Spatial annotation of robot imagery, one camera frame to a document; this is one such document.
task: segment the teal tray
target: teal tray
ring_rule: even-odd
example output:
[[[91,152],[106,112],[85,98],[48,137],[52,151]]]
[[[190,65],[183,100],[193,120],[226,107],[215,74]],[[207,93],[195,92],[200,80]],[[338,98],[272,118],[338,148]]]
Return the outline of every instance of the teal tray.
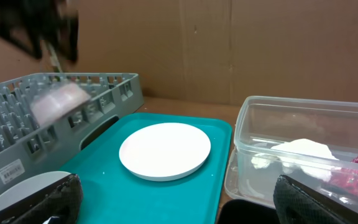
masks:
[[[170,122],[193,125],[208,135],[211,153],[204,164],[169,182],[130,173],[118,157],[122,142],[139,129]],[[123,117],[60,169],[81,179],[84,200],[77,224],[214,223],[231,133],[231,126],[218,119],[150,113]]]

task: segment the clear plastic container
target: clear plastic container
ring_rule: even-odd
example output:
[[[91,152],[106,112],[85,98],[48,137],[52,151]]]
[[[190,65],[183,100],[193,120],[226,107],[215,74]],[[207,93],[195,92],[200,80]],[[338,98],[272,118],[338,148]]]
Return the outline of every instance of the clear plastic container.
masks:
[[[338,160],[271,149],[297,139],[327,145]],[[288,175],[328,196],[332,192],[326,190],[323,180],[306,174],[302,169],[285,172],[279,158],[308,162],[308,167],[316,171],[332,166],[327,170],[344,178],[349,173],[341,168],[358,170],[358,164],[351,162],[358,156],[358,103],[251,96],[239,113],[234,143],[237,164],[230,162],[229,166],[233,167],[228,171],[238,172],[238,182],[235,183],[233,173],[231,180],[226,177],[225,183],[231,197],[274,207],[273,190],[279,175]],[[256,169],[251,160],[260,153],[272,163],[266,168]],[[358,212],[358,197],[346,193],[332,199]]]

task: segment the blurred black object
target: blurred black object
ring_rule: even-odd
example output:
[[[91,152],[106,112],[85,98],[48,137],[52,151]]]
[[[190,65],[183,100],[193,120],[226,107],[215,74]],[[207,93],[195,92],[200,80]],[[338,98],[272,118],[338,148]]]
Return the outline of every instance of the blurred black object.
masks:
[[[0,0],[0,38],[36,59],[40,41],[72,62],[78,58],[78,14],[63,15],[65,0]]]
[[[277,179],[273,199],[281,224],[358,224],[358,213],[286,175]]]
[[[280,223],[276,210],[245,200],[231,200],[224,204],[218,224]]]
[[[71,174],[0,211],[0,224],[75,224],[83,191]]]

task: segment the red plastic wrapper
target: red plastic wrapper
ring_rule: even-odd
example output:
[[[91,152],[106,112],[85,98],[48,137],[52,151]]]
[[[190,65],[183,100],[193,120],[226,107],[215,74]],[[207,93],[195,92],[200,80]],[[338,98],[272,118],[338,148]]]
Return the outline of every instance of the red plastic wrapper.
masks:
[[[358,163],[358,156],[352,162]],[[331,180],[324,184],[324,188],[358,198],[358,170],[341,168],[340,172],[333,172]]]

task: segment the crumpled white cloth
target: crumpled white cloth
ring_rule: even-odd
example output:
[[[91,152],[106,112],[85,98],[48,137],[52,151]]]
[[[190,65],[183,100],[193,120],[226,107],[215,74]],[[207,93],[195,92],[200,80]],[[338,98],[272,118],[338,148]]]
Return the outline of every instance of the crumpled white cloth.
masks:
[[[292,152],[307,156],[338,160],[333,156],[327,145],[320,144],[309,139],[298,139],[292,142],[286,142],[277,146],[273,146],[272,149],[283,152]],[[288,157],[272,156],[264,153],[256,154],[251,159],[251,163],[255,169],[265,169],[273,162],[273,160],[277,159],[282,161],[283,172],[285,174],[291,174],[295,169],[301,169],[304,173],[325,182],[331,179],[331,169],[334,168],[333,166],[319,164],[313,161],[303,161],[299,159],[291,159]]]

